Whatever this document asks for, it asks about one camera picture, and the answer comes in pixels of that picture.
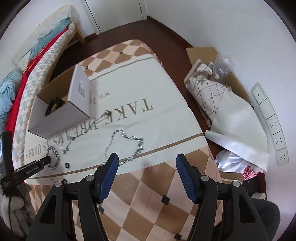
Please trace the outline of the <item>white gloved left hand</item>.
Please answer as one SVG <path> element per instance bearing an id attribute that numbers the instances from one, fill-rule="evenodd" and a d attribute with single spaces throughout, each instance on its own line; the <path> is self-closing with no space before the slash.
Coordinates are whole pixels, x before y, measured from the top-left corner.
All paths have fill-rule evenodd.
<path id="1" fill-rule="evenodd" d="M 18 237 L 26 237 L 36 216 L 30 198 L 30 185 L 22 183 L 17 187 L 17 196 L 4 197 L 1 213 L 5 225 Z"/>

